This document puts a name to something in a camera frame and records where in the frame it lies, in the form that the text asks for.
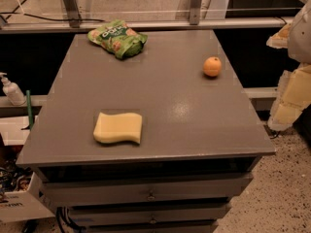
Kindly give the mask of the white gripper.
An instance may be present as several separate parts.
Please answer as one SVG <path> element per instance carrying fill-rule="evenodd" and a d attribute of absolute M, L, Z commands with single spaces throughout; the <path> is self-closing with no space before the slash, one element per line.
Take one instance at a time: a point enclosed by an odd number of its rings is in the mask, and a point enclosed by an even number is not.
<path fill-rule="evenodd" d="M 270 36 L 266 44 L 274 49 L 288 48 L 290 58 L 300 64 L 294 71 L 284 71 L 277 87 L 268 127 L 284 131 L 291 127 L 302 112 L 311 104 L 311 0 L 309 0 L 292 24 L 287 23 Z"/>

